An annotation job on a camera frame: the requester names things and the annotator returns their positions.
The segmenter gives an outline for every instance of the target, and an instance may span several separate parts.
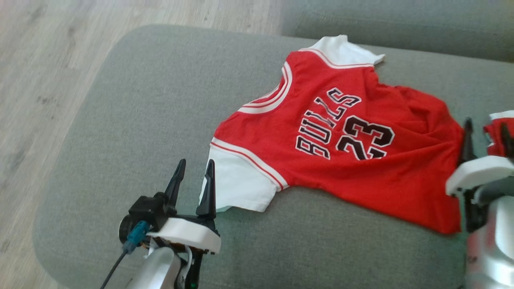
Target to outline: white sleeve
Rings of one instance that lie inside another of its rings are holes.
[[[491,120],[500,119],[500,118],[514,118],[514,111],[504,111],[501,113],[493,113],[489,115]]]
[[[385,56],[384,54],[375,55],[369,50],[348,42],[346,35],[323,37],[313,46],[299,51],[314,52],[333,68],[373,66],[381,62]]]
[[[263,212],[275,196],[278,187],[269,177],[247,160],[211,146],[209,159],[214,160],[216,211],[230,207]],[[206,181],[202,185],[200,200]]]

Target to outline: wooden floor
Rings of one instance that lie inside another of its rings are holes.
[[[32,224],[64,137],[124,34],[148,24],[279,34],[280,10],[279,0],[0,0],[0,288],[65,288],[38,264]]]

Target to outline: bulls jersey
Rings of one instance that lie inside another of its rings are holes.
[[[279,85],[222,122],[210,144],[216,207],[264,211],[290,186],[442,233],[460,231],[445,194],[461,127],[439,99],[379,83],[375,55],[345,35],[292,52]]]

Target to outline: black cable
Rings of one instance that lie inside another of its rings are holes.
[[[124,250],[123,253],[121,254],[121,256],[118,258],[118,261],[116,261],[116,263],[114,263],[113,268],[109,272],[109,275],[107,275],[107,278],[105,278],[105,281],[103,282],[103,284],[100,287],[100,289],[104,289],[105,288],[105,286],[107,285],[107,282],[109,282],[109,279],[112,277],[112,275],[114,273],[114,270],[116,270],[116,268],[120,264],[121,260],[123,260],[123,257],[125,257],[125,255],[127,255],[127,251]]]

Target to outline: blue connector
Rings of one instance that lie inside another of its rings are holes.
[[[150,224],[145,221],[139,221],[127,236],[127,241],[123,244],[123,252],[131,254],[146,237],[146,233],[150,231]]]

